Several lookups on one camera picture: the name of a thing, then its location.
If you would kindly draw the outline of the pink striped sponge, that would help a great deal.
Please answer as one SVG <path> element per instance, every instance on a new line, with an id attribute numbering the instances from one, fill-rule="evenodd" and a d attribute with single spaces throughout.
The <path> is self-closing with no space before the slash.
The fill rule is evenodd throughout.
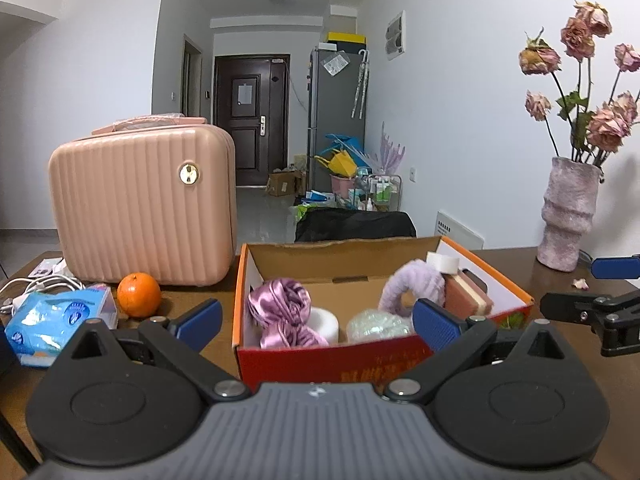
<path id="1" fill-rule="evenodd" d="M 444 308 L 457 318 L 488 316 L 493 305 L 486 292 L 464 273 L 445 276 Z"/>

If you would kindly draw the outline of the blue tissue pack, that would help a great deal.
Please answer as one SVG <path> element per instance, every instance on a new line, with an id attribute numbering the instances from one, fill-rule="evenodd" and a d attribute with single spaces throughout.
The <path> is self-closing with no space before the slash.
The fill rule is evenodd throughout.
<path id="1" fill-rule="evenodd" d="M 108 286 L 72 292 L 32 292 L 4 329 L 6 339 L 23 366 L 49 367 L 89 318 L 99 318 L 114 330 L 118 311 Z"/>

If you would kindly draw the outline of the dark brown door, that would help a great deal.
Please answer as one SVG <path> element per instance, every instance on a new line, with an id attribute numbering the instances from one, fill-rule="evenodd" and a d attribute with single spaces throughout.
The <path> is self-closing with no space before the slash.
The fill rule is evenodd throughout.
<path id="1" fill-rule="evenodd" d="M 287 54 L 239 54 L 215 58 L 213 123 L 235 145 L 236 184 L 264 186 L 288 160 Z"/>

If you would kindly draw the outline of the dried pink roses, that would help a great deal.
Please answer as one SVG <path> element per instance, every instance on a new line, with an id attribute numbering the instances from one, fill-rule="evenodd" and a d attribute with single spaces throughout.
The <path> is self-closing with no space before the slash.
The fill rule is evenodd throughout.
<path id="1" fill-rule="evenodd" d="M 612 35 L 613 26 L 608 10 L 599 3 L 576 1 L 575 13 L 560 31 L 564 54 L 577 63 L 576 84 L 565 88 L 560 83 L 562 58 L 555 48 L 544 40 L 544 31 L 526 39 L 524 49 L 518 52 L 518 67 L 525 76 L 549 76 L 558 90 L 554 101 L 540 92 L 527 92 L 525 109 L 535 122 L 546 127 L 553 146 L 557 146 L 549 116 L 556 108 L 558 117 L 570 129 L 570 161 L 590 164 L 598 168 L 617 153 L 632 129 L 639 125 L 639 95 L 629 90 L 620 92 L 618 83 L 623 74 L 639 71 L 639 50 L 632 44 L 616 44 L 613 62 L 616 67 L 608 98 L 594 104 L 593 59 L 596 41 Z"/>

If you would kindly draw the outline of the white tape roll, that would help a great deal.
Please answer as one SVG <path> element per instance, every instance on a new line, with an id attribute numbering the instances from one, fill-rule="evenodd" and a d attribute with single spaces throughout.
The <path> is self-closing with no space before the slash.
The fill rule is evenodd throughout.
<path id="1" fill-rule="evenodd" d="M 459 272 L 459 259 L 454 256 L 428 252 L 425 261 L 440 274 L 456 275 Z"/>

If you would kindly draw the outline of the purple satin scrunchie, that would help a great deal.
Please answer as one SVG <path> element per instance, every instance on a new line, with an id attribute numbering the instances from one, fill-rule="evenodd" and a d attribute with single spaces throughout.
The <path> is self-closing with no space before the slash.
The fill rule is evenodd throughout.
<path id="1" fill-rule="evenodd" d="M 264 350 L 325 347 L 329 344 L 308 325 L 311 296 L 292 278 L 275 278 L 247 296 L 246 307 L 262 330 L 260 348 Z"/>

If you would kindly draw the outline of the yellow blue bags pile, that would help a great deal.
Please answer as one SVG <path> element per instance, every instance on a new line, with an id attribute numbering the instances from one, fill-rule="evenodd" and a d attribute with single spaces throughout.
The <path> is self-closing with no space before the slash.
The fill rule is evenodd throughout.
<path id="1" fill-rule="evenodd" d="M 328 133 L 326 140 L 330 145 L 319 154 L 314 155 L 314 160 L 323 168 L 337 177 L 353 178 L 359 168 L 367 168 L 368 164 L 363 159 L 364 151 L 361 141 L 354 136 Z"/>

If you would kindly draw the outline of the grey refrigerator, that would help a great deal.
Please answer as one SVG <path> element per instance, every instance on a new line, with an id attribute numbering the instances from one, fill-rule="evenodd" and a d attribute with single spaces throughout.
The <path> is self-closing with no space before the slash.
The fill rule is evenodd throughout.
<path id="1" fill-rule="evenodd" d="M 349 136 L 364 144 L 366 114 L 352 112 L 360 73 L 361 56 L 314 47 L 309 58 L 307 188 L 331 191 L 329 170 L 317 156 L 329 158 L 334 136 Z"/>

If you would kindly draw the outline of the red cardboard box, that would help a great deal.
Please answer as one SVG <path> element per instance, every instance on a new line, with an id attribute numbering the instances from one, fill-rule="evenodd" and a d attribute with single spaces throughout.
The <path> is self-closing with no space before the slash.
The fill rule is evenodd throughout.
<path id="1" fill-rule="evenodd" d="M 429 252 L 458 259 L 487 287 L 490 318 L 520 328 L 533 297 L 448 237 L 297 244 L 246 244 L 241 249 L 232 325 L 232 346 L 243 382 L 370 382 L 382 387 L 424 359 L 431 349 L 416 335 L 351 344 L 345 334 L 326 347 L 264 349 L 262 331 L 247 311 L 248 294 L 275 278 L 292 278 L 310 293 L 315 308 L 335 315 L 340 330 L 358 314 L 378 306 L 388 278 Z"/>

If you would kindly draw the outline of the utility cart with bottles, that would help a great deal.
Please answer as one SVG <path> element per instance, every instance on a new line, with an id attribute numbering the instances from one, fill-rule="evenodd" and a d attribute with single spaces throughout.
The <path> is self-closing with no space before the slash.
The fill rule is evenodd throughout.
<path id="1" fill-rule="evenodd" d="M 352 179 L 344 204 L 357 210 L 400 211 L 401 188 L 396 174 L 360 174 Z"/>

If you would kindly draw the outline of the white round pad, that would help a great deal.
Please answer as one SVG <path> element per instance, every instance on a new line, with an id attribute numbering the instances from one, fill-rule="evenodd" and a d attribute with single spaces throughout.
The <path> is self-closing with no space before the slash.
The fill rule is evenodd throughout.
<path id="1" fill-rule="evenodd" d="M 340 339 L 340 323 L 337 317 L 326 309 L 312 307 L 307 326 L 328 344 L 337 344 Z"/>

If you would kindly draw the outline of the fallen rose petal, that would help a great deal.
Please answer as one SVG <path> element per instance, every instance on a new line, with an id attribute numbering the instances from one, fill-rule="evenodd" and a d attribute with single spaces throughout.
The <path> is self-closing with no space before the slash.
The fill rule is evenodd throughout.
<path id="1" fill-rule="evenodd" d="M 579 290 L 588 290 L 589 285 L 584 278 L 580 278 L 579 280 L 573 281 L 573 287 Z"/>

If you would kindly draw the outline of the purple textured vase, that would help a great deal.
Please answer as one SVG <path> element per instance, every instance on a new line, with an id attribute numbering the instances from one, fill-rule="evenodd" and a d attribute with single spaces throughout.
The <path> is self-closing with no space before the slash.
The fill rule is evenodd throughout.
<path id="1" fill-rule="evenodd" d="M 573 272 L 582 237 L 592 228 L 602 171 L 597 166 L 553 157 L 544 192 L 544 232 L 537 260 L 549 269 Z"/>

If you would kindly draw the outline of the fluffy purple headband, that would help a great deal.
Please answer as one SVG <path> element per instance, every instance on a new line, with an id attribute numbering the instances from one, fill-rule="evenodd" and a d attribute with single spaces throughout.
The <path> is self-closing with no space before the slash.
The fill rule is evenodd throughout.
<path id="1" fill-rule="evenodd" d="M 387 280 L 378 310 L 410 318 L 412 307 L 402 305 L 402 296 L 410 292 L 415 300 L 427 299 L 439 307 L 445 302 L 446 282 L 440 272 L 425 260 L 411 260 Z"/>

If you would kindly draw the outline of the black chair back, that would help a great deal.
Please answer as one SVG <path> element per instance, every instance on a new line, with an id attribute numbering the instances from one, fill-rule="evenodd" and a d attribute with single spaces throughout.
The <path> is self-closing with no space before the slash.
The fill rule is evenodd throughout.
<path id="1" fill-rule="evenodd" d="M 416 227 L 402 211 L 312 208 L 296 224 L 296 243 L 416 237 Z"/>

